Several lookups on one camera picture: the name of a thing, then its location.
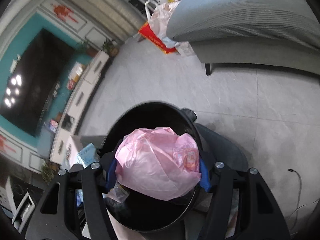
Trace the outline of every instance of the pink plastic bag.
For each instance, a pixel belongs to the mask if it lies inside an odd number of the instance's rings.
[[[133,131],[124,137],[116,159],[119,183],[156,199],[181,197],[201,178],[195,140],[170,127]]]

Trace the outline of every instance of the bag handle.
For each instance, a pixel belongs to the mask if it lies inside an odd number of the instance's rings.
[[[158,3],[157,3],[156,1],[153,1],[153,0],[148,0],[148,1],[146,1],[144,7],[146,8],[146,14],[147,14],[147,19],[148,19],[148,21],[151,19],[150,9],[151,9],[151,10],[154,10],[154,9],[149,5],[149,3],[154,4],[156,7],[158,6]]]

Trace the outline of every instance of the silver bolt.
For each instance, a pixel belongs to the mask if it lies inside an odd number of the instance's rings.
[[[258,170],[257,170],[256,168],[251,168],[249,171],[250,171],[250,173],[253,174],[253,175],[258,174]]]
[[[216,167],[218,168],[218,169],[222,169],[222,168],[224,168],[224,163],[223,162],[216,162]]]
[[[62,169],[62,170],[59,170],[58,171],[58,175],[60,175],[60,176],[63,176],[63,175],[65,175],[67,173],[67,170],[66,169]]]
[[[99,163],[92,163],[90,167],[91,167],[91,169],[95,170],[100,167],[100,164]]]

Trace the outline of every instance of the sofa leg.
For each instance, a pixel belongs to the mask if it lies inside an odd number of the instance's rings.
[[[210,63],[205,63],[205,73],[207,74],[207,76],[211,75],[211,64]]]

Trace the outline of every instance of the curtain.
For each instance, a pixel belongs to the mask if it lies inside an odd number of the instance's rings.
[[[137,33],[145,23],[142,14],[126,0],[69,0],[99,22],[118,42]]]

